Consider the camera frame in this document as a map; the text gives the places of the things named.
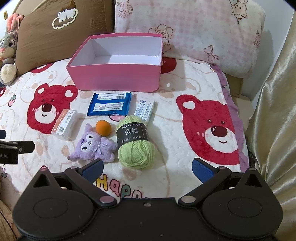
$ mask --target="small white package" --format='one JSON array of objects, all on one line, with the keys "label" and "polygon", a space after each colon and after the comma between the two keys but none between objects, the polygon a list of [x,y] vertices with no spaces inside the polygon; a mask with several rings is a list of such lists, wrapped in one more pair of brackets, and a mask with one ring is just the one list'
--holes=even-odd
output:
[{"label": "small white package", "polygon": [[137,104],[135,116],[140,117],[143,121],[148,123],[154,107],[154,100],[140,98]]},{"label": "small white package", "polygon": [[79,114],[76,110],[63,109],[52,129],[52,134],[64,141],[70,140],[78,118]]}]

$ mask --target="headboard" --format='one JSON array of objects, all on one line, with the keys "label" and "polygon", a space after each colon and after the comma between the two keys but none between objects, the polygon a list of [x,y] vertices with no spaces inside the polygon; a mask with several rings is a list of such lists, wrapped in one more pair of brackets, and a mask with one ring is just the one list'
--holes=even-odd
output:
[{"label": "headboard", "polygon": [[[26,16],[45,1],[47,0],[20,0],[16,8],[14,9],[14,13],[17,12]],[[231,95],[240,97],[242,94],[243,79],[233,77],[228,74],[226,74],[226,77],[229,83]]]}]

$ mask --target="pillow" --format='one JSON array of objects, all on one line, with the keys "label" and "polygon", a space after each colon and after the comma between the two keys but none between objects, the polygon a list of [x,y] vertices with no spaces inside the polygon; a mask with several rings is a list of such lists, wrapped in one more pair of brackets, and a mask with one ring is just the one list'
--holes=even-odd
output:
[{"label": "pillow", "polygon": [[249,77],[256,64],[264,10],[252,0],[122,0],[115,5],[116,33],[163,35],[163,56],[217,64]]},{"label": "pillow", "polygon": [[112,33],[113,0],[47,0],[28,14],[18,32],[18,75],[71,58],[90,35]]}]

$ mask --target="blue wet wipes packet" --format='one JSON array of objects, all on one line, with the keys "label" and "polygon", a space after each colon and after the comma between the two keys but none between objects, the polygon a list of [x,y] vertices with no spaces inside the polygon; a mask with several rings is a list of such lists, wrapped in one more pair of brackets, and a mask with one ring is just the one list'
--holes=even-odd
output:
[{"label": "blue wet wipes packet", "polygon": [[128,93],[94,93],[89,109],[88,116],[92,115],[124,115],[128,114],[131,101],[131,92]]}]

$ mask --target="open cardboard box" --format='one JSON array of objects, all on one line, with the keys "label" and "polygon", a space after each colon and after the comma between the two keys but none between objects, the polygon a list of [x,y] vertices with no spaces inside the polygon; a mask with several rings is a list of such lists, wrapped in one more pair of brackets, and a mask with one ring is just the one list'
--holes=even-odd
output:
[{"label": "open cardboard box", "polygon": [[153,92],[159,86],[162,46],[161,34],[90,36],[67,70],[79,90]]}]

